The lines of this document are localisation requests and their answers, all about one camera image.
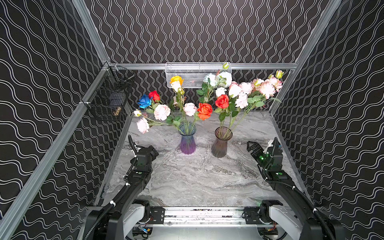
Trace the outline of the blue rose stem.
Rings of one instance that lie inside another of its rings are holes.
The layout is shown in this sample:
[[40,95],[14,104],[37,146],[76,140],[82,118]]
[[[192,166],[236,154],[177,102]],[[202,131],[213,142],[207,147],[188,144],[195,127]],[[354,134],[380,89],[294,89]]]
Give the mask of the blue rose stem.
[[153,114],[154,113],[154,107],[155,101],[153,98],[150,98],[148,95],[143,95],[139,101],[138,105],[140,109],[145,110],[147,113]]

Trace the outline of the yellow rose stem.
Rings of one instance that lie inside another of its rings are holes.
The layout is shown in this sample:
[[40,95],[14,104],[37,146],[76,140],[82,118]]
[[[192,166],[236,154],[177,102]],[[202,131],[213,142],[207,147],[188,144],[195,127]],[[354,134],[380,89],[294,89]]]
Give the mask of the yellow rose stem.
[[180,85],[182,85],[184,82],[184,79],[182,79],[182,77],[180,76],[171,77],[170,84],[172,85],[174,82],[179,82]]

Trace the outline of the pale pink flower spray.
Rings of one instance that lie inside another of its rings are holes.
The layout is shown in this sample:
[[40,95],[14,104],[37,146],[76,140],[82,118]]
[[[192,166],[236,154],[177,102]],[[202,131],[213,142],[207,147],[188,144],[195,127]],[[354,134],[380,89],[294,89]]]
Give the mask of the pale pink flower spray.
[[194,103],[186,103],[183,107],[183,112],[185,126],[193,126],[196,123],[196,105]]

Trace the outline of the orange red rose stem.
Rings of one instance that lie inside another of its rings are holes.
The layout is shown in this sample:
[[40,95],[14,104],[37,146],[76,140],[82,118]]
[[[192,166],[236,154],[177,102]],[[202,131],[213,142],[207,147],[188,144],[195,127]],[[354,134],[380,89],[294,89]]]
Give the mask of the orange red rose stem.
[[215,101],[215,105],[217,107],[215,109],[215,113],[219,115],[220,128],[224,126],[224,121],[226,117],[229,116],[229,110],[228,110],[228,107],[230,105],[229,101],[230,101],[230,98],[228,97],[228,95],[220,95],[219,97],[217,97]]

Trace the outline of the light pink carnation spray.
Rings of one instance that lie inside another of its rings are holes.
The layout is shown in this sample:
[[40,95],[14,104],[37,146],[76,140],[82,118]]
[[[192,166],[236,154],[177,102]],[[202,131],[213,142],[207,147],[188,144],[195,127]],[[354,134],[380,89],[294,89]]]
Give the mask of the light pink carnation spray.
[[137,128],[142,134],[148,133],[150,128],[155,126],[172,126],[177,130],[180,129],[181,121],[175,119],[171,108],[167,105],[155,104],[145,108],[145,111],[136,109],[133,115],[139,118]]

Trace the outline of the blue purple glass vase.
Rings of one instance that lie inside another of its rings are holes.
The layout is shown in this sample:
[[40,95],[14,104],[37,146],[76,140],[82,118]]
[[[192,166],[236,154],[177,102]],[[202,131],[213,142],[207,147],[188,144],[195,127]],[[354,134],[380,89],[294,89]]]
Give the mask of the blue purple glass vase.
[[196,133],[196,127],[190,123],[182,123],[179,128],[179,134],[181,135],[180,150],[185,155],[191,155],[196,150],[196,142],[194,135]]

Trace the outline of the pink flower spray stem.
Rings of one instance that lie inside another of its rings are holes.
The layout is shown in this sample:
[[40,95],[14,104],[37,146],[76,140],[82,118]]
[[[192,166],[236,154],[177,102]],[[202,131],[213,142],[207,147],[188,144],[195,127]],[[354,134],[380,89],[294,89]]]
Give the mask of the pink flower spray stem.
[[278,70],[265,80],[254,79],[235,85],[238,94],[229,96],[229,106],[226,108],[230,118],[229,129],[234,131],[251,111],[263,109],[270,102],[280,103],[277,94],[283,88],[284,75],[285,72]]

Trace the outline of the white flower spray stem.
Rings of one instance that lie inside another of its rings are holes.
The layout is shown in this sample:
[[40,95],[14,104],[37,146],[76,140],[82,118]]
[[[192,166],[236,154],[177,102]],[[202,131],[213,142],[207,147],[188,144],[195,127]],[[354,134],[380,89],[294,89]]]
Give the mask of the white flower spray stem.
[[219,94],[226,93],[233,81],[230,67],[230,63],[223,63],[221,69],[216,73],[210,73],[204,77],[202,88],[196,90],[200,103],[209,103],[213,99],[213,95],[218,97]]

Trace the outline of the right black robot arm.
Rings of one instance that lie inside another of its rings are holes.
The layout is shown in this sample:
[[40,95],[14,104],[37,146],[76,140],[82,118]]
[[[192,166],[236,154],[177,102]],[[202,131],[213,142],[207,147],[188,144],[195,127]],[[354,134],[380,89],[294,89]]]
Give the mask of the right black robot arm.
[[255,159],[264,181],[287,203],[263,200],[258,210],[245,209],[247,224],[277,224],[294,240],[343,240],[345,230],[315,207],[282,169],[283,151],[277,138],[263,149],[257,142],[247,142],[247,151]]

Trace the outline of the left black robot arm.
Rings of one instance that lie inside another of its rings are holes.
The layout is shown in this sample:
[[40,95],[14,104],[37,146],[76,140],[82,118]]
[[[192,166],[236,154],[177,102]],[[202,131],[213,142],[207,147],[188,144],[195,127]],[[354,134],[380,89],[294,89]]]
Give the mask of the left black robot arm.
[[125,185],[107,205],[89,213],[83,240],[132,240],[135,225],[146,224],[151,219],[149,202],[137,197],[149,183],[152,162],[159,153],[153,146],[137,145],[131,136],[128,140],[134,157],[123,177]]

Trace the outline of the smoky pink glass vase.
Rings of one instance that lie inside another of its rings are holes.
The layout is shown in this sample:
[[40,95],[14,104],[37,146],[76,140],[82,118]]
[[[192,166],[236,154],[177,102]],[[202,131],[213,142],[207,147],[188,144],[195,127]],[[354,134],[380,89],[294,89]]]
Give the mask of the smoky pink glass vase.
[[211,151],[214,157],[223,158],[227,154],[228,142],[233,137],[233,132],[227,127],[219,127],[215,130],[216,140]]

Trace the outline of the cream bud flower stem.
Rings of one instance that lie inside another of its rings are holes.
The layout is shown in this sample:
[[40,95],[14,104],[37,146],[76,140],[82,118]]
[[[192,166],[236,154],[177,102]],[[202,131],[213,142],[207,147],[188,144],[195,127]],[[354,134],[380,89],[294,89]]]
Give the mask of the cream bud flower stem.
[[184,106],[184,101],[185,101],[185,96],[184,96],[185,91],[182,88],[180,81],[172,82],[171,86],[175,92],[174,105],[176,107],[182,108]]

